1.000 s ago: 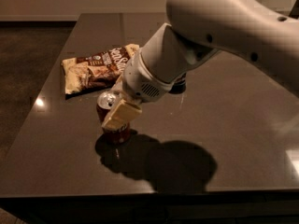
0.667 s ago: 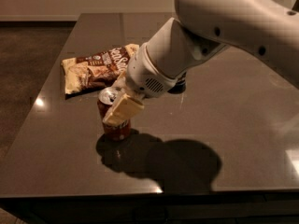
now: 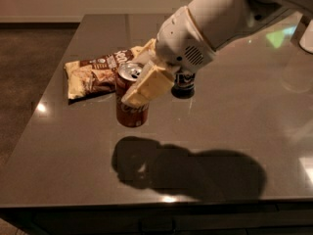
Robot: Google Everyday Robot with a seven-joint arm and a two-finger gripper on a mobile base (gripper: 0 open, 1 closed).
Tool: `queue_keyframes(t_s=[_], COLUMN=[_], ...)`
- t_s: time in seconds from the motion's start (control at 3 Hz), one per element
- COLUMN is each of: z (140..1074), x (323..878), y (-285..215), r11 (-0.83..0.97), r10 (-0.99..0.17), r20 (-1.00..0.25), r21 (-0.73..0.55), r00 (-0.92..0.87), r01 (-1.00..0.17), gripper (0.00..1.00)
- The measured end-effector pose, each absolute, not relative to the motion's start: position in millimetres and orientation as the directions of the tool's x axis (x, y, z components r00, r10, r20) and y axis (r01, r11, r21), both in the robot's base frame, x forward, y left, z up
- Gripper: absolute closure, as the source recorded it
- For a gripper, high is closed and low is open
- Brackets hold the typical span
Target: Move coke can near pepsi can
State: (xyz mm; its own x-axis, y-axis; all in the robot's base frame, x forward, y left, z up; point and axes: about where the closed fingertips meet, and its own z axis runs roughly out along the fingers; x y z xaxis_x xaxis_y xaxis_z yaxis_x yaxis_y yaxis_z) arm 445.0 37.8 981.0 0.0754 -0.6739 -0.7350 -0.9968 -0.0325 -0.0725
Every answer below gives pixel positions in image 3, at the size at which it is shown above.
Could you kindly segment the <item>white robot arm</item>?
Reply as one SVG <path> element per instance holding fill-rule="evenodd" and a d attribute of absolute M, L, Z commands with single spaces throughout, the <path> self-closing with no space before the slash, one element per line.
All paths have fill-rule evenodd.
<path fill-rule="evenodd" d="M 144 68 L 121 102 L 133 108 L 149 103 L 173 86 L 176 72 L 198 72 L 227 44 L 294 11 L 312 17 L 313 0 L 193 0 L 169 17 L 134 59 Z"/>

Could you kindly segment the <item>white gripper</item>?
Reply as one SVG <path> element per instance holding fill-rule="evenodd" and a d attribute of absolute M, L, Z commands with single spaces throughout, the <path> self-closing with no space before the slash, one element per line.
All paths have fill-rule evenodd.
<path fill-rule="evenodd" d="M 140 108 L 162 96 L 174 85 L 174 71 L 166 63 L 158 63 L 157 56 L 172 66 L 197 73 L 213 61 L 215 52 L 200 33 L 187 6 L 181 7 L 160 27 L 134 63 L 144 65 L 137 81 L 122 96 L 121 102 L 131 108 Z"/>

